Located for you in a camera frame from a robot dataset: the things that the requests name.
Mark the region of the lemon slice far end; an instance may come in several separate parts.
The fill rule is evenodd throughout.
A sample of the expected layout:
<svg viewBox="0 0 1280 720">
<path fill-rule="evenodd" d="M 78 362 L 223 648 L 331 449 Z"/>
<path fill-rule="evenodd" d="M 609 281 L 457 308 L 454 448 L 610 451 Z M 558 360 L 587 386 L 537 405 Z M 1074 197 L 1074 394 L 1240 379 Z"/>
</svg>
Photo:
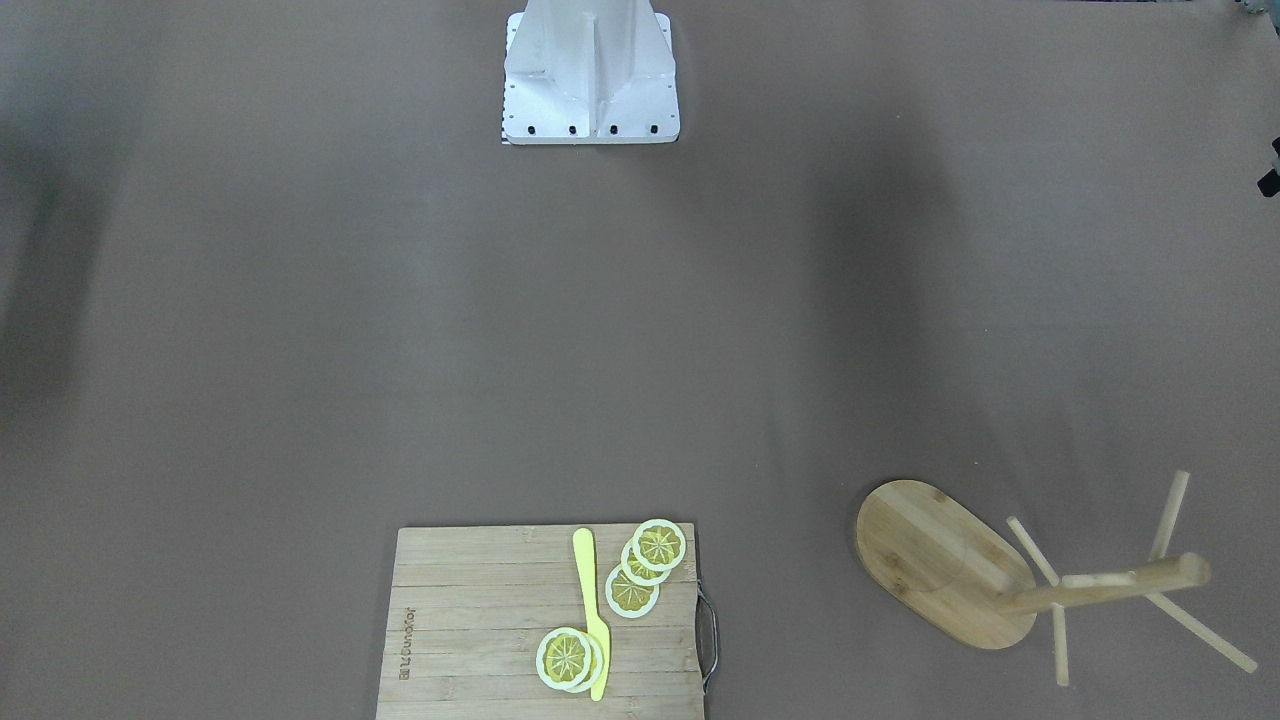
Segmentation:
<svg viewBox="0 0 1280 720">
<path fill-rule="evenodd" d="M 631 539 L 636 561 L 649 571 L 663 573 L 677 568 L 689 550 L 682 528 L 667 519 L 641 523 Z"/>
</svg>

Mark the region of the lemon slice near knife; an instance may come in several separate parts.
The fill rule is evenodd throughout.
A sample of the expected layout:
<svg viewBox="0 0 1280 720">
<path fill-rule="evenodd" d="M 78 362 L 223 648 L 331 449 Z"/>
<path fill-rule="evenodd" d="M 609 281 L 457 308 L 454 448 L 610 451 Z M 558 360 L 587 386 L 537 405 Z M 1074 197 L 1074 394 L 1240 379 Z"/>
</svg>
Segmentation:
<svg viewBox="0 0 1280 720">
<path fill-rule="evenodd" d="M 660 584 L 639 584 L 621 565 L 614 566 L 605 580 L 605 602 L 620 618 L 635 619 L 648 615 L 659 597 Z"/>
</svg>

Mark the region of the lemon slice top pair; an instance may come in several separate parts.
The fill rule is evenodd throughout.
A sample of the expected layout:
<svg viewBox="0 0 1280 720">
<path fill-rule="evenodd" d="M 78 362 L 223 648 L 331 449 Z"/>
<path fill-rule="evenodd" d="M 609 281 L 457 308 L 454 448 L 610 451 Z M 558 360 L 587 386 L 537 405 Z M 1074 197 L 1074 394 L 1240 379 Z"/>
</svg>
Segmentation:
<svg viewBox="0 0 1280 720">
<path fill-rule="evenodd" d="M 563 691 L 579 683 L 588 673 L 585 641 L 581 630 L 561 626 L 548 632 L 538 646 L 535 671 L 553 691 Z"/>
</svg>

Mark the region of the lemon slice under pair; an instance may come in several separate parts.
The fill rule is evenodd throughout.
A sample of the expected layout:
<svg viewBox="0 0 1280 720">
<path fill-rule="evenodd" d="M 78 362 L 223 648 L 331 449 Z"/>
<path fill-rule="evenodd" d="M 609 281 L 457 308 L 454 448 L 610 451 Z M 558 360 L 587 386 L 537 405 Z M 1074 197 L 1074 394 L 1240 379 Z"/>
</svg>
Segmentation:
<svg viewBox="0 0 1280 720">
<path fill-rule="evenodd" d="M 590 664 L 588 673 L 580 679 L 580 682 L 564 689 L 566 692 L 573 694 L 590 691 L 602 679 L 607 660 L 605 650 L 598 638 L 589 633 L 581 633 L 580 635 L 585 641 L 585 648 L 588 650 L 586 656 Z"/>
</svg>

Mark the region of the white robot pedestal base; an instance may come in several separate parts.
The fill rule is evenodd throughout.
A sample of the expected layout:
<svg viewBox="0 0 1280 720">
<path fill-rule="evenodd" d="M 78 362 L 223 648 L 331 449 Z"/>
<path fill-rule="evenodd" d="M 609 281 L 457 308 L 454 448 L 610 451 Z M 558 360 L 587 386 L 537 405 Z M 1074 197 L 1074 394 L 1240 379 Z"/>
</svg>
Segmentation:
<svg viewBox="0 0 1280 720">
<path fill-rule="evenodd" d="M 673 26 L 652 3 L 530 1 L 504 40 L 504 143 L 678 140 Z"/>
</svg>

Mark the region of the bamboo cutting board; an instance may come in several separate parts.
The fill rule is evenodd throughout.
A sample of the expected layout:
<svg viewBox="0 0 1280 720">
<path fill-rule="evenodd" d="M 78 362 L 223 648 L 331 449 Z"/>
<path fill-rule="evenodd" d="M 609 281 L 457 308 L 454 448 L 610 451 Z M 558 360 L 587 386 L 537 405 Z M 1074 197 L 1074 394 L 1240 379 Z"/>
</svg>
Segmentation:
<svg viewBox="0 0 1280 720">
<path fill-rule="evenodd" d="M 585 632 L 575 525 L 406 527 L 396 538 L 379 719 L 701 719 L 717 637 L 701 612 L 698 533 L 655 607 L 611 629 L 599 700 L 548 687 L 535 660 L 559 626 Z"/>
</svg>

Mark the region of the wooden cup storage rack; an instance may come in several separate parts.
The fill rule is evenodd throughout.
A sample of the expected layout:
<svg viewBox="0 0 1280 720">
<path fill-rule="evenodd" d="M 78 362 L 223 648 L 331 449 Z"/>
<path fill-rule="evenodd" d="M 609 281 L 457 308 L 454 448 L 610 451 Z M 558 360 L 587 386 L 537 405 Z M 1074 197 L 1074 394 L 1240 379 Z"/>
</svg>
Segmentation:
<svg viewBox="0 0 1280 720">
<path fill-rule="evenodd" d="M 1039 616 L 1053 635 L 1057 685 L 1070 683 L 1066 611 L 1143 598 L 1245 673 L 1257 662 L 1185 609 L 1174 591 L 1206 585 L 1210 562 L 1198 553 L 1171 555 L 1170 543 L 1190 475 L 1172 478 L 1148 559 L 1114 571 L 1061 574 L 1021 521 L 1007 518 L 1007 542 L 941 488 L 915 479 L 876 487 L 852 520 L 852 546 L 872 579 L 947 637 L 978 650 L 1006 650 L 1024 641 Z"/>
</svg>

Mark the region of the lemon slice middle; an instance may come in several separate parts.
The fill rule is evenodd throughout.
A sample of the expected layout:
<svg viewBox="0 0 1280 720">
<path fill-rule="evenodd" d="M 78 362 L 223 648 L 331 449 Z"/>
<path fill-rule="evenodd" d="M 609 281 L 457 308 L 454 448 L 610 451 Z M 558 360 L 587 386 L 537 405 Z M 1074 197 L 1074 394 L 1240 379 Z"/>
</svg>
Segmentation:
<svg viewBox="0 0 1280 720">
<path fill-rule="evenodd" d="M 622 574 L 636 585 L 655 587 L 666 582 L 672 573 L 671 569 L 657 571 L 640 562 L 635 552 L 634 542 L 630 541 L 622 550 L 620 565 Z"/>
</svg>

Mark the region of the yellow plastic knife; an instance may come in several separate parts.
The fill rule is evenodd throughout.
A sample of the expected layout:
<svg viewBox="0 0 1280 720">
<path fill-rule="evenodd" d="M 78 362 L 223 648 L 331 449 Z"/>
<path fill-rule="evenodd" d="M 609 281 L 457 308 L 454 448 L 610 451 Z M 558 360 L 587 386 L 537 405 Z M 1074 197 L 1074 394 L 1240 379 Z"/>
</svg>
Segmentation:
<svg viewBox="0 0 1280 720">
<path fill-rule="evenodd" d="M 599 610 L 599 578 L 596 566 L 596 544 L 593 530 L 588 527 L 577 528 L 572 534 L 572 550 L 579 583 L 582 594 L 582 606 L 588 634 L 600 646 L 600 674 L 590 687 L 590 698 L 599 702 L 604 698 L 607 680 L 611 671 L 611 629 L 603 620 Z"/>
</svg>

